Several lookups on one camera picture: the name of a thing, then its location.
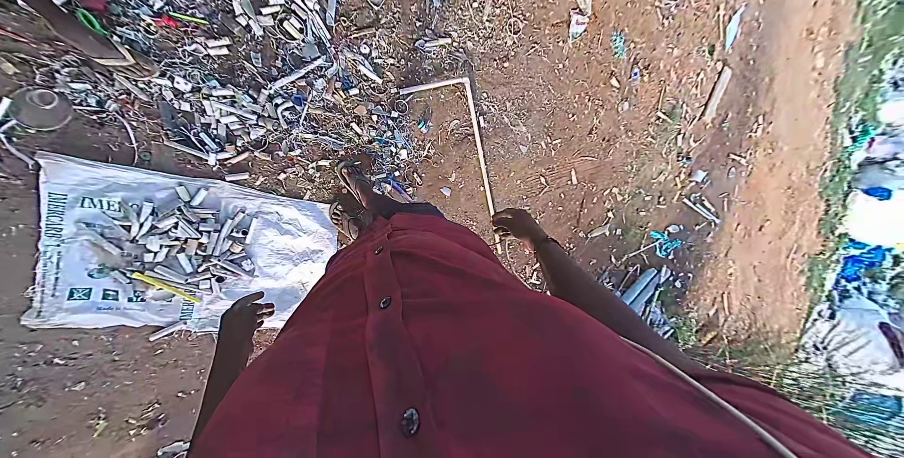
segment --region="shirt button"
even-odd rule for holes
[[[420,415],[418,410],[410,408],[401,415],[401,432],[406,437],[413,437],[420,430]]]

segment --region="dirt ground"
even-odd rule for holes
[[[399,1],[411,13],[405,34],[422,31],[425,0]],[[807,257],[820,245],[818,181],[853,2],[593,0],[587,34],[569,44],[574,0],[441,0],[436,31],[461,33],[469,64],[414,57],[406,83],[472,77],[497,209],[529,208],[592,270],[669,265],[690,286],[685,307],[715,307],[727,334],[788,340],[807,309]],[[726,53],[725,25],[745,3]],[[616,30],[625,58],[610,46]],[[700,121],[724,65],[734,70],[728,92],[715,118]],[[412,106],[432,119],[427,137],[439,154],[419,198],[492,242],[464,93],[446,88]],[[30,141],[128,164],[124,139],[115,126],[74,122]],[[152,169],[200,170],[152,153]],[[187,438],[211,337],[148,343],[149,329],[20,326],[38,238],[36,178],[8,156],[3,168],[13,177],[0,186],[0,455],[143,457]],[[709,173],[703,188],[688,179],[696,169]],[[694,192],[717,208],[718,227],[682,204]],[[609,234],[587,239],[605,224]],[[626,258],[671,224],[684,226],[675,236],[686,241],[674,259],[652,250]],[[503,244],[502,258],[541,287],[516,243]]]

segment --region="dirt path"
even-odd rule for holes
[[[807,258],[818,252],[818,195],[826,163],[832,85],[851,39],[855,0],[765,0],[759,49],[762,75],[755,108],[765,115],[751,143],[752,169],[712,246],[694,292],[716,304],[730,329],[755,328],[794,340],[806,317]]]

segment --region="wire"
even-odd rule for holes
[[[712,400],[713,403],[715,403],[716,405],[727,410],[731,416],[738,418],[741,423],[743,423],[748,428],[753,430],[753,432],[755,434],[757,434],[757,436],[760,439],[762,439],[769,447],[774,449],[775,452],[777,452],[780,456],[782,456],[783,458],[797,458],[797,455],[794,452],[791,452],[791,450],[789,450],[787,447],[785,447],[785,444],[783,444],[782,442],[779,442],[777,439],[775,439],[772,435],[769,434],[769,432],[764,430],[762,428],[762,426],[758,425],[751,418],[748,418],[747,416],[745,416],[744,413],[742,413],[740,410],[738,410],[734,406],[731,406],[727,401],[723,400],[722,398],[718,397],[718,394],[715,394],[712,391],[708,390],[706,388],[706,386],[697,382],[696,380],[691,378],[688,374],[684,373],[683,371],[679,370],[677,367],[672,365],[672,363],[662,359],[661,357],[659,357],[659,355],[657,355],[652,350],[642,347],[640,345],[637,345],[635,342],[631,341],[630,339],[628,339],[626,337],[622,337],[622,339],[624,339],[626,342],[633,345],[638,350],[645,352],[647,354],[647,356],[653,358],[656,362],[663,365],[668,370],[671,370],[672,373],[677,375],[682,380],[686,381],[691,386],[696,387],[698,391],[700,391],[703,395],[705,395],[707,398]]]

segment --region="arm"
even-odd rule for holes
[[[492,224],[503,232],[521,239],[534,251],[543,276],[549,284],[549,293],[554,297],[571,302],[621,337],[651,350],[684,373],[705,371],[671,341],[659,336],[646,325],[646,322],[612,291],[606,290],[590,277],[590,274],[575,263],[559,244],[548,240],[548,234],[526,210],[500,211],[492,217]]]
[[[232,303],[220,319],[217,348],[213,352],[213,364],[204,388],[198,422],[194,425],[192,441],[198,438],[207,426],[217,406],[229,392],[232,383],[248,365],[248,358],[254,350],[254,331],[264,323],[266,317],[274,313],[272,302],[255,302],[264,297],[264,292],[254,292]]]

